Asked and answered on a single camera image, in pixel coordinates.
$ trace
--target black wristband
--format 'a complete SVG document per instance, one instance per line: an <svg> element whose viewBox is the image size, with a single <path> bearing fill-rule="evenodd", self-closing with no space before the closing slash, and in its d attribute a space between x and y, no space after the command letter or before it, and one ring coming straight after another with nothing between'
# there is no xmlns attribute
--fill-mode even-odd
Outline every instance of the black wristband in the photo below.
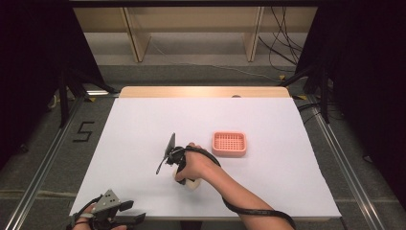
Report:
<svg viewBox="0 0 406 230"><path fill-rule="evenodd" d="M276 218L286 219L286 221L289 222L290 226L292 226L293 229L296 229L296 224L295 224L295 221L293 220L293 218L284 212L276 211L276 210L265 210L265 209L238 208L238 207L234 206L233 204L229 203L224 198L223 198L223 202L228 209L230 209L231 211L233 211L235 213L242 214L242 215L276 217Z"/></svg>
<svg viewBox="0 0 406 230"><path fill-rule="evenodd" d="M192 147L192 146L186 146L185 147L186 151L195 151L195 152L199 152L203 155L205 155L206 157L208 157L209 159L211 159L215 164L217 164L217 166L221 167L220 162L217 161L217 159L208 151L201 149L201 148L196 148L196 147Z"/></svg>

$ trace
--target white table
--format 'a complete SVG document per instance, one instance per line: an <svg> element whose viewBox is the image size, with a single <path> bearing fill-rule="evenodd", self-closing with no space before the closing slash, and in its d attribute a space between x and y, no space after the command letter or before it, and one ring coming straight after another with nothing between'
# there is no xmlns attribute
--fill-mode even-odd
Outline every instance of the white table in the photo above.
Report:
<svg viewBox="0 0 406 230"><path fill-rule="evenodd" d="M133 208L120 216L146 212L147 219L237 219L208 183L190 191L173 180L176 168L165 164L155 174L173 132L176 146L193 141L210 150L218 130L245 132L245 156L217 159L276 210L294 219L341 217L288 97L116 99L71 215L112 189L121 200L134 200Z"/></svg>

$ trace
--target human arm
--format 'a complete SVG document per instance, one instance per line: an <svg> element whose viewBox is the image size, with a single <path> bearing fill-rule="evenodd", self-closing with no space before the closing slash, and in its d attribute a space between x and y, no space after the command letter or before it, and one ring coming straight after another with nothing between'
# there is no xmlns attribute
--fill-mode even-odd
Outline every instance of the human arm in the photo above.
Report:
<svg viewBox="0 0 406 230"><path fill-rule="evenodd" d="M190 143L190 146L200 148L195 146L194 143ZM175 176L175 180L202 178L211 184L225 200L238 208L273 210L269 204L238 184L208 157L192 151L187 151L185 157L187 162L186 167ZM252 215L239 216L248 229L293 229L284 218Z"/></svg>

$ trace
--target orange plastic container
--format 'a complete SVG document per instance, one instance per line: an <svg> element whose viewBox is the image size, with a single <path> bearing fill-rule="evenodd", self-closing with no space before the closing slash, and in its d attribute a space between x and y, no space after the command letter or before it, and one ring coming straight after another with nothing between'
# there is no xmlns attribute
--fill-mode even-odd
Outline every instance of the orange plastic container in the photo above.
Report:
<svg viewBox="0 0 406 230"><path fill-rule="evenodd" d="M243 132L218 131L213 134L212 153L217 156L239 157L247 151Z"/></svg>

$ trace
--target wire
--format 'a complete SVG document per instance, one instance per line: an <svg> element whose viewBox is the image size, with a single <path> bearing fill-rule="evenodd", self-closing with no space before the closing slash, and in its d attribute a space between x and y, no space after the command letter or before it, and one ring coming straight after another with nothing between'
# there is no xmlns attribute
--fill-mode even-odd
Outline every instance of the wire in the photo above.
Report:
<svg viewBox="0 0 406 230"><path fill-rule="evenodd" d="M286 17L286 7L282 7L282 23L280 23L280 20L276 16L273 7L271 7L271 11L272 11L272 13L275 17L275 20L278 23L278 27L279 27L279 31L276 35L275 35L275 33L272 33L272 35L275 37L273 45L275 44L275 41L278 40L282 45L289 47L290 53L291 53L292 57L294 58L295 63L297 64L297 61L299 60L299 56L296 54L295 50L301 52L303 48L300 45L298 45L297 43L295 43L287 33L287 25L286 25L286 18L285 18ZM285 44L279 40L279 34L282 34L284 36L287 44Z"/></svg>
<svg viewBox="0 0 406 230"><path fill-rule="evenodd" d="M221 65L203 65L203 64L196 64L196 63L191 63L191 62L174 62L174 61L169 60L168 55L165 54L161 49L159 49L152 41L150 41L150 43L151 43L151 45L152 45L160 54L162 54L162 55L167 59L167 62L169 62L169 63L171 63L171 64L176 64L176 65L211 66L211 67L218 68L218 69L225 69L225 70L237 71L237 72L239 72L239 73L246 74L246 75L250 75L250 76L263 77L263 78L266 78L266 79L269 79L269 80L275 81L275 82L282 82L282 80L275 80L275 79L273 79L273 78L271 78L271 77L268 77L268 76L266 76L266 75L249 73L249 72L242 71L242 70L239 70L239 69L236 69L236 68L231 68L231 67L226 67L226 66L221 66Z"/></svg>
<svg viewBox="0 0 406 230"><path fill-rule="evenodd" d="M271 50L269 50L268 59L269 59L269 64L271 64L272 68L274 68L274 69L276 69L276 70L284 71L284 72L290 72L290 73L294 73L294 72L295 72L294 70L283 70L283 69L280 69L280 68L276 67L274 64L272 64L272 61L271 61Z"/></svg>
<svg viewBox="0 0 406 230"><path fill-rule="evenodd" d="M266 43L262 40L262 38L260 38L260 36L259 36L259 40L260 40L266 47L268 47L269 50L271 50L271 51L274 52L274 53L277 53L277 55L279 55L279 56L281 56L282 58L286 59L286 60L289 61L290 63L296 65L296 63L295 63L293 60L289 59L287 56L285 56L285 55L279 53L278 51L276 51L275 49L273 49L272 47L270 47L268 44L266 44Z"/></svg>
<svg viewBox="0 0 406 230"><path fill-rule="evenodd" d="M303 110L305 110L305 109L307 109L307 108L310 108L310 107L313 107L314 105L319 105L320 103L307 103L307 104L303 104L303 105L300 105L300 106L298 106L298 110L299 110L299 112L302 112Z"/></svg>
<svg viewBox="0 0 406 230"><path fill-rule="evenodd" d="M307 118L307 120L304 121L304 125L305 125L310 119L314 118L316 115L318 115L318 114L320 114L320 113L321 113L321 112L317 112L317 113L311 115L309 118Z"/></svg>

